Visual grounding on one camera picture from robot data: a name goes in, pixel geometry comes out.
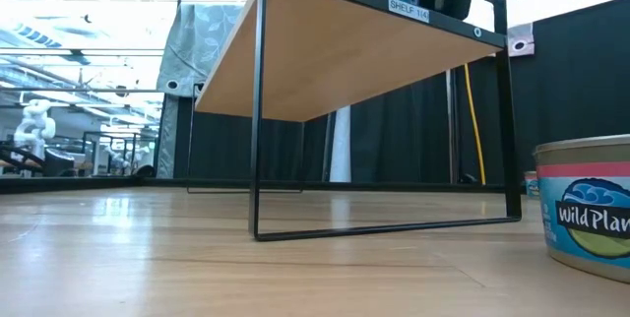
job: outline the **yellow cable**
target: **yellow cable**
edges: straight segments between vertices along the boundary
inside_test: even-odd
[[[471,75],[469,74],[469,64],[464,64],[466,73],[466,90],[469,94],[469,106],[471,107],[472,127],[474,128],[474,140],[476,141],[476,154],[479,157],[479,172],[481,173],[481,184],[485,185],[485,166],[483,165],[483,151],[481,150],[481,139],[479,138],[479,128],[476,126],[476,116],[474,115],[473,92],[471,91]]]

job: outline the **white robot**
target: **white robot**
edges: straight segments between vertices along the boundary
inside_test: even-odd
[[[117,168],[129,168],[130,163],[122,157],[122,154],[115,152],[111,146],[105,146],[105,151],[111,156],[111,164]]]
[[[150,151],[151,150],[149,150],[149,146],[144,146],[144,147],[136,149],[135,154],[134,154],[134,167],[137,167],[138,163],[140,163],[142,158],[145,155],[148,155]],[[127,155],[125,156],[125,159],[127,161],[130,161],[130,159],[131,159],[131,151],[127,152]]]
[[[50,101],[46,99],[29,101],[22,111],[22,122],[14,135],[16,147],[30,146],[31,153],[40,159],[44,156],[45,141],[52,139],[56,133],[55,121],[48,117],[48,109]],[[14,155],[14,158],[21,160],[22,156]]]

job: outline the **black stand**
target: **black stand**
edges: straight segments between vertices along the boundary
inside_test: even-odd
[[[383,13],[389,13],[399,18],[404,18],[399,15],[393,14],[387,8],[386,3],[371,2],[370,0],[348,0],[350,2],[364,5],[365,8],[373,8],[382,11]],[[265,65],[265,26],[267,22],[267,0],[258,0],[257,3],[257,21],[256,21],[256,46],[255,46],[255,73],[254,73],[254,97],[253,97],[253,115],[252,115],[252,141],[251,141],[251,186],[249,190],[249,231],[251,235],[257,241],[277,241],[288,239],[301,239],[301,238],[320,238],[320,237],[333,237],[333,236],[345,236],[345,235],[357,235],[366,233],[381,233],[381,232],[394,232],[412,229],[423,228],[437,228],[437,227],[453,227],[475,224],[488,224],[488,223],[501,223],[501,222],[516,222],[521,219],[521,194],[518,181],[518,168],[516,159],[516,145],[515,145],[515,131],[514,131],[514,118],[512,108],[512,85],[510,75],[510,60],[507,51],[507,11],[505,0],[485,0],[490,2],[494,6],[494,36],[500,35],[503,38],[501,44],[502,49],[496,54],[496,71],[499,91],[499,114],[500,114],[500,127],[501,127],[501,143],[502,143],[502,155],[503,155],[503,168],[505,178],[505,202],[506,202],[506,217],[499,219],[483,219],[483,220],[464,220],[464,221],[449,221],[449,222],[421,222],[421,223],[406,223],[406,224],[390,224],[390,225],[377,225],[377,226],[363,226],[343,229],[316,229],[316,230],[302,230],[302,231],[290,231],[290,232],[273,232],[273,233],[261,233],[259,231],[260,222],[260,192],[261,192],[261,178],[260,178],[260,152],[261,141],[260,132],[262,125],[262,110],[263,110],[263,81],[264,81],[264,65]],[[464,34],[468,31],[470,33],[470,25],[463,22],[450,19],[446,16],[440,15],[434,11],[428,11],[430,23],[420,22],[409,19],[415,23],[425,23],[433,28],[441,29],[445,32],[456,32]],[[478,31],[476,35],[479,39],[484,39],[486,36],[481,37],[481,31]],[[343,186],[331,185],[328,187],[322,186],[318,188],[321,190],[344,190]]]

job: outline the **wooden shelf board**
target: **wooden shelf board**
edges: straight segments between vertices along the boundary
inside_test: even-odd
[[[257,0],[248,0],[196,110],[251,116]],[[306,121],[499,50],[346,0],[268,0],[263,117]]]

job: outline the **can lid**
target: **can lid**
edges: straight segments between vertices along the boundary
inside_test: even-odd
[[[536,146],[534,155],[547,151],[613,145],[630,145],[630,135],[598,136],[584,139],[556,141]]]

